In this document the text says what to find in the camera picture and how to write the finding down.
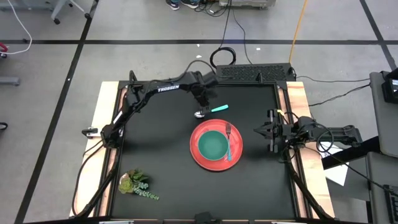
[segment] green bowl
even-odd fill
[[[228,140],[219,131],[207,131],[200,136],[198,141],[200,154],[210,161],[222,159],[228,152]]]

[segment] white paper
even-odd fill
[[[330,142],[321,142],[323,147],[327,149],[330,146]],[[334,154],[336,152],[340,152],[342,149],[339,147],[333,145],[332,148],[329,150],[330,154]],[[329,153],[327,152],[321,152],[322,158],[329,156]],[[347,170],[348,167],[346,165],[340,165],[336,166],[330,169],[325,170],[325,176],[327,179],[332,180],[336,182],[337,184],[340,184],[341,186],[344,186],[344,183],[346,181],[346,176],[347,176]]]

